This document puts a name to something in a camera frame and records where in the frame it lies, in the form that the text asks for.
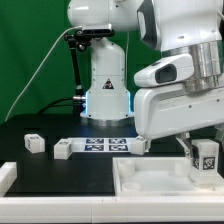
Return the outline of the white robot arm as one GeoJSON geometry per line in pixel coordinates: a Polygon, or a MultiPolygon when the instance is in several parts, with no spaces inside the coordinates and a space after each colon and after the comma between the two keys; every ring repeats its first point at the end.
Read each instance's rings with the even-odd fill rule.
{"type": "Polygon", "coordinates": [[[224,123],[223,8],[224,0],[71,0],[68,18],[85,34],[138,29],[161,52],[134,76],[136,132],[148,141],[174,135],[192,157],[187,134],[224,123]]]}

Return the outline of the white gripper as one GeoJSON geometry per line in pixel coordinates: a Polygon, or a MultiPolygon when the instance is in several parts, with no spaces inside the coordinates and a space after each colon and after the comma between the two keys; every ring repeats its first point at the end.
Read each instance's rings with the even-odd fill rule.
{"type": "Polygon", "coordinates": [[[216,139],[224,139],[224,87],[194,94],[187,94],[182,84],[141,88],[134,98],[134,110],[140,136],[153,140],[177,134],[189,159],[193,149],[189,131],[220,124],[216,139]]]}

